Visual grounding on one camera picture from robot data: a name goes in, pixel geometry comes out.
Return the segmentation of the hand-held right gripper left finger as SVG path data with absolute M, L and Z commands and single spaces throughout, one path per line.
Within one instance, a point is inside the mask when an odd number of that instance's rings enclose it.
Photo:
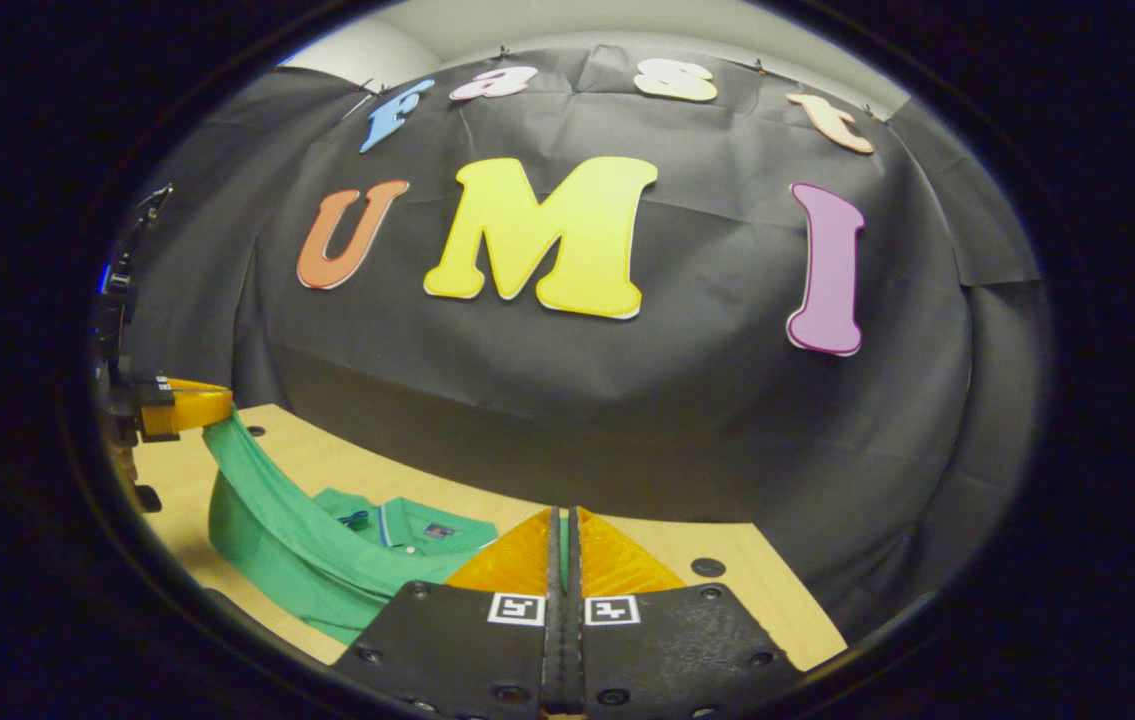
M 570 706 L 562 516 L 545 509 L 451 579 L 410 581 L 334 673 L 436 719 L 544 719 Z

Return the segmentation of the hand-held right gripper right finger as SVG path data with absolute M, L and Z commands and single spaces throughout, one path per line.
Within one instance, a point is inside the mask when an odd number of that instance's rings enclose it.
M 689 585 L 594 512 L 568 520 L 568 706 L 586 719 L 740 719 L 801 671 L 728 585 Z

